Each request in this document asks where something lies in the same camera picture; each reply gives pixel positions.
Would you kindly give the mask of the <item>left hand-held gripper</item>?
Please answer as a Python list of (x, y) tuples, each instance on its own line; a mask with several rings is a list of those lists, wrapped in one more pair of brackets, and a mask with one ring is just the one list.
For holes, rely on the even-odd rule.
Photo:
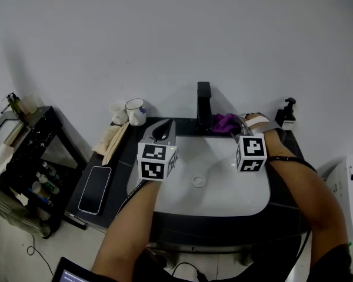
[[(176, 122), (160, 120), (146, 129), (144, 142), (176, 141)], [(178, 148), (154, 143), (138, 143), (138, 176), (141, 180), (165, 181), (175, 167)]]

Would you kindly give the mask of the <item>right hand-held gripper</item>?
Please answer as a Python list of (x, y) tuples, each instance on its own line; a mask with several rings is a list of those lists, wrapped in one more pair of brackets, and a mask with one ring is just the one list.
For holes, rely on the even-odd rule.
[(267, 161), (267, 150), (264, 133), (276, 130), (280, 141), (284, 141), (286, 133), (276, 121), (270, 121), (266, 116), (246, 120), (246, 113), (238, 116), (241, 132), (230, 132), (237, 143), (236, 163), (241, 173), (255, 173), (262, 170)]

